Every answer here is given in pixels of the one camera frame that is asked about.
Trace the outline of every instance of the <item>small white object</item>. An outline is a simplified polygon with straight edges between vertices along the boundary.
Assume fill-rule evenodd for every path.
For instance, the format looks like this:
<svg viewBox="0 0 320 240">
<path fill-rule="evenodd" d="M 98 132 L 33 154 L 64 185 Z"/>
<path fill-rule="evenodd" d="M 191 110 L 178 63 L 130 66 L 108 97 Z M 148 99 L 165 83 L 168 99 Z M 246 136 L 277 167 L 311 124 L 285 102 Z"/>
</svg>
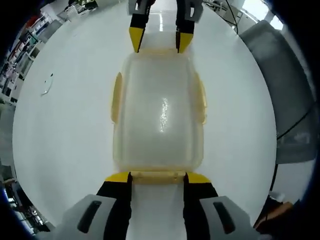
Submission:
<svg viewBox="0 0 320 240">
<path fill-rule="evenodd" d="M 22 50 L 24 48 L 25 44 L 22 42 L 19 46 L 19 50 Z"/>
<path fill-rule="evenodd" d="M 16 59 L 17 59 L 17 57 L 16 57 L 16 56 L 13 56 L 13 57 L 11 58 L 11 63 L 14 63 L 14 62 L 16 61 Z"/>
<path fill-rule="evenodd" d="M 276 191 L 269 191 L 269 196 L 279 203 L 282 203 L 286 197 L 284 193 L 276 192 Z"/>
<path fill-rule="evenodd" d="M 43 93 L 41 93 L 41 96 L 46 95 L 49 92 L 52 86 L 52 82 L 53 82 L 53 74 L 51 74 L 51 76 L 44 81 L 44 91 Z"/>
<path fill-rule="evenodd" d="M 70 22 L 76 20 L 79 17 L 78 11 L 74 5 L 70 6 L 67 10 L 65 10 L 65 12 Z"/>
</svg>

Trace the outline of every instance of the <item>white table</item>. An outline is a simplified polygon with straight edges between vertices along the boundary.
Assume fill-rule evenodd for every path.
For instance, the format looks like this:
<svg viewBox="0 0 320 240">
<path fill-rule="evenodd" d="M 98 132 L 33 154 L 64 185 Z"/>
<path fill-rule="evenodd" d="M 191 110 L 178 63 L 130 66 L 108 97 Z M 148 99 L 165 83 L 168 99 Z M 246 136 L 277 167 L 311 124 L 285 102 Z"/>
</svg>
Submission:
<svg viewBox="0 0 320 240">
<path fill-rule="evenodd" d="M 133 51 L 126 7 L 122 3 L 65 23 L 35 59 L 20 93 L 13 124 L 17 178 L 54 225 L 117 171 L 110 105 L 115 77 Z M 192 46 L 208 104 L 204 159 L 196 172 L 211 179 L 218 194 L 238 204 L 253 224 L 267 198 L 276 158 L 276 124 L 265 80 L 241 39 L 206 7 Z M 49 78 L 52 87 L 41 97 Z M 132 238 L 148 229 L 145 235 L 162 239 L 168 226 L 175 227 L 174 236 L 185 237 L 182 186 L 165 188 L 134 190 Z M 138 214 L 142 206 L 148 214 Z"/>
</svg>

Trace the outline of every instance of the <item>transparent plastic box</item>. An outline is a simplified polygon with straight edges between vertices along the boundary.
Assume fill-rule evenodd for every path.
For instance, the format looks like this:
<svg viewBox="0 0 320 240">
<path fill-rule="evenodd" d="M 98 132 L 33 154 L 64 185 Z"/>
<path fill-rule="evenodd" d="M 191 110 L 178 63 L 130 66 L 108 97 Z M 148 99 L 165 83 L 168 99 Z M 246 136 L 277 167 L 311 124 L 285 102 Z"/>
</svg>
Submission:
<svg viewBox="0 0 320 240">
<path fill-rule="evenodd" d="M 161 19 L 152 16 L 149 21 Z M 192 171 L 203 159 L 204 87 L 188 55 L 177 53 L 169 38 L 175 28 L 147 26 L 170 30 L 146 30 L 139 53 L 127 58 L 116 78 L 113 159 L 121 171 Z"/>
</svg>

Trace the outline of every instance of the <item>gray panel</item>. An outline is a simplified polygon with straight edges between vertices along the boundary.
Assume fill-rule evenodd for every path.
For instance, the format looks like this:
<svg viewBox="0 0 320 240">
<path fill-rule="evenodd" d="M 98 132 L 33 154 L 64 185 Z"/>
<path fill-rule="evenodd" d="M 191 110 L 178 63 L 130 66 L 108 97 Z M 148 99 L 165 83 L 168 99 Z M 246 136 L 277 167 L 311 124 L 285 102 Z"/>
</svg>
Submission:
<svg viewBox="0 0 320 240">
<path fill-rule="evenodd" d="M 258 239 L 260 234 L 251 227 L 248 214 L 233 203 L 228 197 L 219 196 L 200 199 L 200 203 L 208 221 L 211 240 Z M 225 233 L 218 212 L 214 207 L 214 203 L 222 203 L 225 206 L 235 226 L 233 232 L 229 234 Z"/>
<path fill-rule="evenodd" d="M 9 104 L 0 104 L 0 158 L 3 166 L 14 167 L 12 133 L 15 107 Z"/>
<path fill-rule="evenodd" d="M 240 37 L 263 74 L 273 105 L 277 135 L 280 136 L 311 106 L 316 108 L 305 72 L 287 41 L 268 22 L 260 21 Z M 316 157 L 318 118 L 316 110 L 311 112 L 278 141 L 277 164 L 305 162 Z"/>
<path fill-rule="evenodd" d="M 93 217 L 88 233 L 83 233 L 78 230 L 78 224 L 93 201 L 100 201 L 101 205 Z M 53 231 L 40 232 L 36 236 L 41 240 L 102 240 L 104 239 L 105 226 L 115 201 L 115 198 L 87 195 L 65 212 L 62 223 Z"/>
</svg>

